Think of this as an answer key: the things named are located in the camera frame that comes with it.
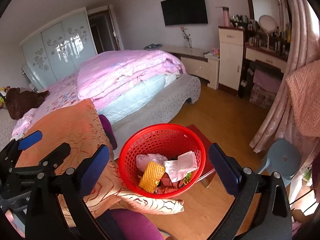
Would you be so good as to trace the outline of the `clear plastic bag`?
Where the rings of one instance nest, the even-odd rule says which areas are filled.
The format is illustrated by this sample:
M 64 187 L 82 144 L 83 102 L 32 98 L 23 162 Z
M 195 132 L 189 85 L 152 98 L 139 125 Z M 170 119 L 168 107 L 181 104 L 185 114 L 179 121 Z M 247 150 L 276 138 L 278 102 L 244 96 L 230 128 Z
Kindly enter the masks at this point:
M 167 160 L 167 157 L 161 154 L 139 154 L 136 156 L 136 166 L 140 171 L 144 172 L 149 162 L 153 161 L 159 165 L 163 165 Z

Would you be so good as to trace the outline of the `brown orange wrapper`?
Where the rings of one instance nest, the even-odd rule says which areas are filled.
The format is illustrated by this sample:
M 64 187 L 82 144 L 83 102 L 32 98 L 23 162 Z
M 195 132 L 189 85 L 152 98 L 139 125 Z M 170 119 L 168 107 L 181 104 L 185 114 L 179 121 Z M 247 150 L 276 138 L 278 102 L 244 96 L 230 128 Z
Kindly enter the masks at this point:
M 172 182 L 167 173 L 160 179 L 159 184 L 155 190 L 156 194 L 165 194 L 175 192 L 185 186 L 184 180 Z

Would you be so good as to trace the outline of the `orange rose pattern tablecloth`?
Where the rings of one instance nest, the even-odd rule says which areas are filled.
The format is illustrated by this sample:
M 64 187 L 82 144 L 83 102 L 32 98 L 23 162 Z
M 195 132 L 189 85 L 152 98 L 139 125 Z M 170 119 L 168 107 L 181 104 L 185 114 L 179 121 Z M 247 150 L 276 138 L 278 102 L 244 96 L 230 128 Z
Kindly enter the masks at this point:
M 56 169 L 55 173 L 60 175 L 69 167 L 78 167 L 100 145 L 112 147 L 93 103 L 88 100 L 44 116 L 27 131 L 27 135 L 35 131 L 41 131 L 42 139 L 22 152 L 17 167 L 37 165 L 57 146 L 66 142 L 71 147 L 71 153 Z M 173 215 L 184 211 L 181 200 L 153 199 L 130 191 L 121 179 L 114 154 L 111 153 L 108 164 L 91 194 L 84 197 L 84 202 L 93 217 L 97 218 L 119 201 L 125 202 L 132 211 L 152 215 Z

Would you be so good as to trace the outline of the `white translucent plastic wrapper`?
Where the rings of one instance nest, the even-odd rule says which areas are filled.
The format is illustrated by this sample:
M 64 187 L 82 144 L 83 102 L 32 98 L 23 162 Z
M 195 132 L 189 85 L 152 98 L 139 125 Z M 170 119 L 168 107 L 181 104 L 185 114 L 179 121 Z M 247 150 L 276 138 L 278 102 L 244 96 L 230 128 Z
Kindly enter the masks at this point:
M 172 183 L 184 179 L 189 173 L 198 169 L 196 155 L 193 151 L 179 155 L 177 160 L 164 161 L 163 164 Z

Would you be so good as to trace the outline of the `yellow foam fruit net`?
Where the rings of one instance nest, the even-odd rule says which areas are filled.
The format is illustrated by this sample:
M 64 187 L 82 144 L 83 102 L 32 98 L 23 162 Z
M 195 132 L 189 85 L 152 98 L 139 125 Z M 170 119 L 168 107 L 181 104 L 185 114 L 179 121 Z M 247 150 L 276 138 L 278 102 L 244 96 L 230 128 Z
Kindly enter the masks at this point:
M 150 161 L 144 171 L 138 186 L 148 193 L 154 193 L 159 182 L 165 174 L 165 167 L 154 161 Z

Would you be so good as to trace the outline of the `pink floral bed sheet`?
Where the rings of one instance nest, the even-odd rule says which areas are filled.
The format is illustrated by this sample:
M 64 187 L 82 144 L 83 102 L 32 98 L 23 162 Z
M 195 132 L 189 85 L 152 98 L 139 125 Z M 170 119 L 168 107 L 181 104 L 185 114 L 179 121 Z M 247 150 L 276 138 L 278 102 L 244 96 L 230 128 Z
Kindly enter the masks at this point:
M 46 97 L 44 103 L 38 108 L 32 108 L 17 121 L 11 139 L 20 139 L 40 119 L 53 111 L 79 103 L 77 87 L 78 73 L 79 72 L 76 71 L 47 88 L 50 94 Z

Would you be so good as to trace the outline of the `red plastic mesh basket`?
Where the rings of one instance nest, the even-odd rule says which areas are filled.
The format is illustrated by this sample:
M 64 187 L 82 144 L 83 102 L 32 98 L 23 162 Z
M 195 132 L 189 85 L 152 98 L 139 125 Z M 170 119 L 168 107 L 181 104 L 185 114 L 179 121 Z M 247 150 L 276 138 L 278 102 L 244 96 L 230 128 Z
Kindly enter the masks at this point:
M 118 165 L 128 189 L 160 199 L 188 191 L 200 178 L 206 159 L 205 146 L 194 131 L 176 124 L 157 124 L 125 142 Z

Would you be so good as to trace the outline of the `pink quilt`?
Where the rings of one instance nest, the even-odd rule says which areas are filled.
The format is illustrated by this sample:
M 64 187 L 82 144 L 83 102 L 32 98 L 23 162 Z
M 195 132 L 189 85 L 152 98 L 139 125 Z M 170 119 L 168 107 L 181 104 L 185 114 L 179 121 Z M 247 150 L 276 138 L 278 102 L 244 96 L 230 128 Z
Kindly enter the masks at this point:
M 107 51 L 80 64 L 78 98 L 100 110 L 141 81 L 177 73 L 185 74 L 185 66 L 162 50 Z

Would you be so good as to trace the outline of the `glass sliding door wardrobe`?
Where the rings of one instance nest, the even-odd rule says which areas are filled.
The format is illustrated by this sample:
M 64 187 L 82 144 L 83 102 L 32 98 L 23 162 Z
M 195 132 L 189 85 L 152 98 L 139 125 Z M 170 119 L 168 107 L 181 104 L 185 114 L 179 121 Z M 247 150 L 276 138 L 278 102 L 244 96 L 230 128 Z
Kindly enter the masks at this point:
M 44 25 L 21 43 L 22 69 L 37 90 L 70 76 L 97 55 L 85 7 Z

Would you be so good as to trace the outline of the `pink blanket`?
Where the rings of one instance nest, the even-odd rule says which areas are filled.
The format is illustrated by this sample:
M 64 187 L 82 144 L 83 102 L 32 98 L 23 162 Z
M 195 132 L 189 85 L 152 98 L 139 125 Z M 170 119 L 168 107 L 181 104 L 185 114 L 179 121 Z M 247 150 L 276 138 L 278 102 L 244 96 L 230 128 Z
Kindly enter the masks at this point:
M 296 126 L 306 137 L 319 137 L 319 60 L 286 78 Z

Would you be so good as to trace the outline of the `dressing table with drawer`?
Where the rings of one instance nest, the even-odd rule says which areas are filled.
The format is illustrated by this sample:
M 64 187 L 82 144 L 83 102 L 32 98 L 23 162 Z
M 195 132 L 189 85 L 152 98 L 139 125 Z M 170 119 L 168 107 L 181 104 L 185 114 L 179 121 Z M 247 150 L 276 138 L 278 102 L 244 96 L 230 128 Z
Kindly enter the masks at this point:
M 245 58 L 250 61 L 260 61 L 271 65 L 278 68 L 282 73 L 285 73 L 287 62 L 268 54 L 266 50 L 260 50 L 258 47 L 246 45 Z

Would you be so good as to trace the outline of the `dark doorway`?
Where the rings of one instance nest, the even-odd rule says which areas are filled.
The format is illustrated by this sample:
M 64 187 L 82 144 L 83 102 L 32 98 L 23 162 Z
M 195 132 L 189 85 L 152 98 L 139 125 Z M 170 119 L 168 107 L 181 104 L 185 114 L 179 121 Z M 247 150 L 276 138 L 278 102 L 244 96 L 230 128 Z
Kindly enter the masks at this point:
M 110 8 L 90 14 L 88 21 L 97 54 L 120 50 L 118 35 Z

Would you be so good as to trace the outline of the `rose in glass vase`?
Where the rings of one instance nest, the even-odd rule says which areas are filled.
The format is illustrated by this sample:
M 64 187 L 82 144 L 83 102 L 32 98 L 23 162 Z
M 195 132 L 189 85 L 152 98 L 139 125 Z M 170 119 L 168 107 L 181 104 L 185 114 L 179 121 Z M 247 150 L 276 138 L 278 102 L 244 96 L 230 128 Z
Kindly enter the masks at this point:
M 190 34 L 187 33 L 187 29 L 184 26 L 181 26 L 180 29 L 181 29 L 183 38 L 187 44 L 187 47 L 192 48 L 191 37 L 190 37 Z

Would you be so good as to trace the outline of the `pink curtain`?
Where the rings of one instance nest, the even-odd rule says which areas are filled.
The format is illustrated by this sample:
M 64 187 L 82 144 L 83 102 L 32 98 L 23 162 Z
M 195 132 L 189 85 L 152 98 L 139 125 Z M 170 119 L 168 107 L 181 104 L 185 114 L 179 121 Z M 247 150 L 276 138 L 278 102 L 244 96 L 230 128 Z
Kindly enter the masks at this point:
M 259 153 L 278 138 L 291 142 L 301 152 L 310 154 L 317 139 L 301 135 L 295 122 L 288 86 L 289 78 L 306 64 L 319 59 L 319 20 L 307 0 L 288 0 L 292 15 L 289 58 L 283 80 L 267 117 L 249 146 Z

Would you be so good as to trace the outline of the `grey bed frame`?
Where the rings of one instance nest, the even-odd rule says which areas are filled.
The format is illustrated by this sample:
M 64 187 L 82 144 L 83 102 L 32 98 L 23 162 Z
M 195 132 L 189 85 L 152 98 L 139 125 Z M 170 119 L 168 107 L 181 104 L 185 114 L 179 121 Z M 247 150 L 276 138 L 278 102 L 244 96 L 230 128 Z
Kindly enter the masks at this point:
M 185 102 L 195 103 L 201 92 L 198 77 L 183 74 L 158 92 L 141 109 L 112 124 L 118 147 L 114 150 L 117 159 L 125 142 L 141 129 L 161 123 L 169 123 L 181 110 Z

